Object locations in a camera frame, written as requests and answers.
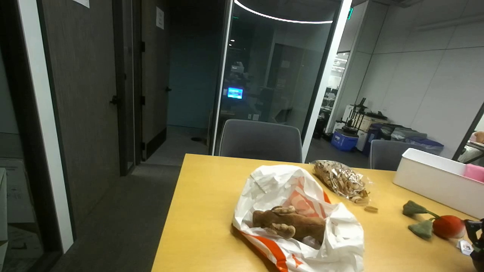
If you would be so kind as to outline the white orange plastic bag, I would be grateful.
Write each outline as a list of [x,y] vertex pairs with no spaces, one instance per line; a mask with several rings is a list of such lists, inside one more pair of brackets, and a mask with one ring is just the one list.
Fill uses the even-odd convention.
[[258,167],[242,190],[233,227],[278,272],[363,272],[364,232],[345,205],[331,205],[302,168]]

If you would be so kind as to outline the grey office chair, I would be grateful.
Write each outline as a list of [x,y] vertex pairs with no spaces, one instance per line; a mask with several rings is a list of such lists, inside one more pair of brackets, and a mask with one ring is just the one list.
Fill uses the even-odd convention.
[[218,155],[299,164],[299,131],[275,123],[228,120],[222,128]]
[[372,170],[396,171],[407,149],[405,143],[373,140],[370,143],[369,167]]

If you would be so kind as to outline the white rectangular box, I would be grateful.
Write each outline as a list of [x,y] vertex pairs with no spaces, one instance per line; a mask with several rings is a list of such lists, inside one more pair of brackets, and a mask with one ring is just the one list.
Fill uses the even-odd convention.
[[408,149],[393,184],[475,218],[484,217],[484,184],[464,176],[464,164]]

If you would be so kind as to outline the red plush radish toy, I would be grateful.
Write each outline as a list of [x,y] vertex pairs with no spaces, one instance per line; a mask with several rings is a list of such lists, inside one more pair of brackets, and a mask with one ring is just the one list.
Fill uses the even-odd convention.
[[417,238],[428,241],[432,236],[437,236],[453,242],[458,252],[464,256],[470,256],[473,253],[473,247],[464,241],[467,232],[460,218],[453,215],[437,215],[414,202],[407,202],[402,206],[402,214],[408,218],[423,214],[429,215],[429,220],[408,226],[408,230]]

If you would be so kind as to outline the pink item on box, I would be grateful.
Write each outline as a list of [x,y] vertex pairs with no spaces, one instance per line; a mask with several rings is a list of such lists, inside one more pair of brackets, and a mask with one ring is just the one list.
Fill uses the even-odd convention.
[[464,168],[464,176],[476,182],[484,182],[484,168],[478,165],[467,165]]

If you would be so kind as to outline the brown plush toy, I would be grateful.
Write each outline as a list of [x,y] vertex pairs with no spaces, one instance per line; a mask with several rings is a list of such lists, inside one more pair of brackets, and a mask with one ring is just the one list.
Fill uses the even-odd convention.
[[299,214],[293,206],[275,206],[270,211],[255,211],[252,226],[267,230],[284,239],[304,242],[313,239],[314,247],[323,241],[325,223],[319,218],[308,218]]

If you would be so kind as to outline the blue storage bin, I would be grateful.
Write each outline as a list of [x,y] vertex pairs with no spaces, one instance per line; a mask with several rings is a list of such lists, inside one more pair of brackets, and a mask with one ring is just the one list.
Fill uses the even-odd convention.
[[358,138],[355,135],[348,135],[342,131],[335,131],[331,137],[331,146],[339,152],[352,152],[357,146]]

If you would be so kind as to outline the clear bag of snacks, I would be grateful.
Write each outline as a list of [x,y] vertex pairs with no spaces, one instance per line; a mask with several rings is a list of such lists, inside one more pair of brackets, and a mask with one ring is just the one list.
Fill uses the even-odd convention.
[[335,196],[352,203],[363,203],[369,197],[367,179],[345,164],[335,161],[316,161],[314,176]]

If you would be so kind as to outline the black bowl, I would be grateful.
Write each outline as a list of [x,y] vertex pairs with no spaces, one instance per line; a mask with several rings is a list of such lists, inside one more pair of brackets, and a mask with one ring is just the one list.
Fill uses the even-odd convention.
[[479,221],[464,220],[464,227],[473,247],[470,253],[473,268],[476,272],[484,272],[484,218]]

